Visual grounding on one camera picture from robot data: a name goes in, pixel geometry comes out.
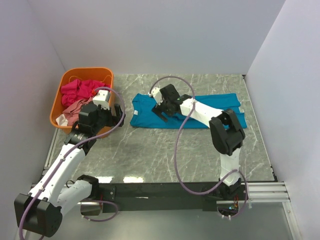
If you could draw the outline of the aluminium frame rail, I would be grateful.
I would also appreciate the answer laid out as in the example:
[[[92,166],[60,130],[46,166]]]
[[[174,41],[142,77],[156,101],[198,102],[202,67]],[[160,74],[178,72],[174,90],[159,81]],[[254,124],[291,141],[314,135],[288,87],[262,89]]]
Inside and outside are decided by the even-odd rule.
[[[58,128],[55,129],[52,141],[50,143],[49,151],[45,160],[43,171],[41,176],[43,176],[51,164],[53,163],[54,150],[56,149],[56,144],[58,143],[59,134],[62,133]],[[254,204],[281,204],[283,208],[283,222],[287,224],[288,236],[292,240],[302,240],[303,236],[298,225],[298,220],[296,218],[295,212],[293,210],[292,202],[287,191],[287,187],[284,182],[248,182],[248,200],[247,204],[251,208]],[[98,203],[83,201],[78,203],[82,207],[95,207]]]

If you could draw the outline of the dusty pink t shirt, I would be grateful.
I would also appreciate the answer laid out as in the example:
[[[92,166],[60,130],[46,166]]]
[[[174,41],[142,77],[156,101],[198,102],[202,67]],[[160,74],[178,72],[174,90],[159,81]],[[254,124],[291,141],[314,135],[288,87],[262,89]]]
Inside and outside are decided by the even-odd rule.
[[[71,104],[62,112],[67,120],[67,126],[72,126],[76,121],[79,120],[79,112],[81,111],[82,106],[90,103],[92,100],[92,97],[89,99],[80,99]]]

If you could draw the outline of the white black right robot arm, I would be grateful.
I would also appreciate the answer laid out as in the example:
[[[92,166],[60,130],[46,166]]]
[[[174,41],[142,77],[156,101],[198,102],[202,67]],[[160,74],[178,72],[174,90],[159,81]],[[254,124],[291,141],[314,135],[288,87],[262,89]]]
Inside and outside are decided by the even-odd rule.
[[[241,189],[240,150],[246,135],[236,113],[230,108],[210,107],[194,96],[180,95],[172,84],[154,87],[148,95],[156,102],[152,112],[164,122],[168,117],[180,114],[185,116],[184,122],[192,118],[209,128],[213,146],[220,154],[220,177],[216,186],[203,194],[212,193],[222,200],[237,195]]]

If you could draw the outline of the white cloth in basket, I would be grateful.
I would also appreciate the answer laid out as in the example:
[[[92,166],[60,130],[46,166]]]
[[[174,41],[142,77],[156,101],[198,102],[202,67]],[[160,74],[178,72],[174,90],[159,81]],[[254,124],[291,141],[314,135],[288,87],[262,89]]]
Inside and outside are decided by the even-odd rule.
[[[68,119],[65,117],[65,115],[62,113],[60,116],[58,116],[55,119],[58,126],[66,127],[68,126]]]

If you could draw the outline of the magenta t shirt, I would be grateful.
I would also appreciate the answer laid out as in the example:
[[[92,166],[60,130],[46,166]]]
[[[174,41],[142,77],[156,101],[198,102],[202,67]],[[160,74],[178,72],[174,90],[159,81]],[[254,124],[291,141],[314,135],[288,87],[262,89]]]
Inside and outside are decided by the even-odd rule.
[[[97,80],[80,80],[76,78],[75,80],[61,87],[61,103],[64,107],[69,107],[79,100],[88,100],[93,96],[94,89],[99,87],[110,88],[111,85]]]

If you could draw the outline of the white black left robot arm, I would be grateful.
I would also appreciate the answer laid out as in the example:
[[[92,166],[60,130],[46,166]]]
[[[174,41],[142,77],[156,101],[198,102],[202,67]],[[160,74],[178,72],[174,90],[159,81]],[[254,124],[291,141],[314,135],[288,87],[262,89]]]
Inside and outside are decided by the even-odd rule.
[[[52,166],[42,179],[27,193],[20,193],[14,200],[14,210],[21,240],[24,231],[52,237],[59,229],[64,215],[83,199],[96,200],[100,195],[99,180],[88,175],[81,176],[64,189],[72,171],[87,156],[100,131],[110,129],[107,134],[123,125],[125,108],[119,104],[111,110],[107,103],[91,101],[82,106],[78,121],[67,135],[64,145]]]

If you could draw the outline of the black base crossbeam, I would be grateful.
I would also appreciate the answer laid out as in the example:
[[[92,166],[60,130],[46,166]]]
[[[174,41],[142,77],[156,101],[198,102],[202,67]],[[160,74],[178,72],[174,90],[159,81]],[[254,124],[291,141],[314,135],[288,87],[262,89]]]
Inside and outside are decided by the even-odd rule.
[[[84,202],[108,201],[120,211],[202,210],[216,212],[218,202],[234,203],[248,198],[244,184],[228,189],[223,183],[205,195],[187,192],[178,182],[101,183]]]

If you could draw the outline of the orange plastic laundry basket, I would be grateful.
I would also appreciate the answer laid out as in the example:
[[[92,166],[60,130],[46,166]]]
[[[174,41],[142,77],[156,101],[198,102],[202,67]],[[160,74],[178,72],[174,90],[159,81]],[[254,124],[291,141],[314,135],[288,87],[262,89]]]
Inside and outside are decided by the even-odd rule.
[[[78,67],[78,68],[72,68],[66,71],[64,75],[61,77],[60,84],[57,88],[55,99],[53,101],[50,117],[49,117],[51,124],[55,128],[62,130],[66,134],[69,134],[71,132],[72,127],[59,126],[56,122],[56,118],[59,117],[65,110],[65,107],[62,105],[61,87],[75,79],[79,79],[81,81],[96,80],[106,85],[110,85],[112,89],[114,88],[114,74],[109,68]]]

